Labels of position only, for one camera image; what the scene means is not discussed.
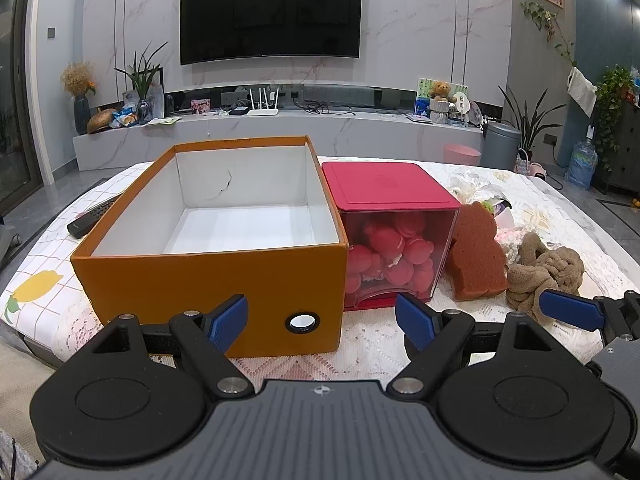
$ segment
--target orange box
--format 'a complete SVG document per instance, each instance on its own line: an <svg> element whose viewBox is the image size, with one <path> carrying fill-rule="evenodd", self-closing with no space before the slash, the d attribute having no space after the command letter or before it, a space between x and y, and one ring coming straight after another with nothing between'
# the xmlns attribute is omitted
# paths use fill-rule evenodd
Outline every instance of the orange box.
<svg viewBox="0 0 640 480"><path fill-rule="evenodd" d="M103 324L164 323L249 301L231 357L338 348L348 242L308 137L208 140L165 152L71 256Z"/></svg>

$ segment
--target trash can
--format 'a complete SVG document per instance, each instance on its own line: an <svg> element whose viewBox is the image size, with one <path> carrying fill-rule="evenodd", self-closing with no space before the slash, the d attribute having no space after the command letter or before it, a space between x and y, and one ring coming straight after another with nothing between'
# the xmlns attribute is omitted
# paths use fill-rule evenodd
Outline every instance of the trash can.
<svg viewBox="0 0 640 480"><path fill-rule="evenodd" d="M521 133L508 124L488 123L483 134L480 166L513 171Z"/></svg>

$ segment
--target glass door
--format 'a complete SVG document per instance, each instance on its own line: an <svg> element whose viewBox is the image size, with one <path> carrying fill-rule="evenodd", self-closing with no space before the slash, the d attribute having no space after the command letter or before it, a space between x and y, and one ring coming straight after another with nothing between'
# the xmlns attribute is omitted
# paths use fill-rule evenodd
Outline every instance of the glass door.
<svg viewBox="0 0 640 480"><path fill-rule="evenodd" d="M27 0L0 0L0 214L41 186L26 101Z"/></svg>

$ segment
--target blue gripper pad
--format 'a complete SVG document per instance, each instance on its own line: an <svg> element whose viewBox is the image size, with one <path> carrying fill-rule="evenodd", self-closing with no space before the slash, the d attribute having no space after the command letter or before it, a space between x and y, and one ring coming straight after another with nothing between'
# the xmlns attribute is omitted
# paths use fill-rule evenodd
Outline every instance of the blue gripper pad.
<svg viewBox="0 0 640 480"><path fill-rule="evenodd" d="M222 353L238 338L249 319L249 303L242 296L211 323L209 341Z"/></svg>
<svg viewBox="0 0 640 480"><path fill-rule="evenodd" d="M595 301L547 289L540 294L540 310L578 328L593 332L604 327L604 316Z"/></svg>
<svg viewBox="0 0 640 480"><path fill-rule="evenodd" d="M396 322L418 351L436 337L431 318L402 294L396 296Z"/></svg>

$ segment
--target black cabinet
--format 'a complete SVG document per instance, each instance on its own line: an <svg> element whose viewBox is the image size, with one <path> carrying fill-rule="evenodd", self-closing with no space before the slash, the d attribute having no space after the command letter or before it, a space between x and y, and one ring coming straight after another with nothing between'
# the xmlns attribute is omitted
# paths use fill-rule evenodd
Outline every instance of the black cabinet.
<svg viewBox="0 0 640 480"><path fill-rule="evenodd" d="M614 129L614 137L620 149L609 155L612 170L605 171L599 166L592 185L605 194L609 187L640 193L640 108L626 101L622 103L622 117Z"/></svg>

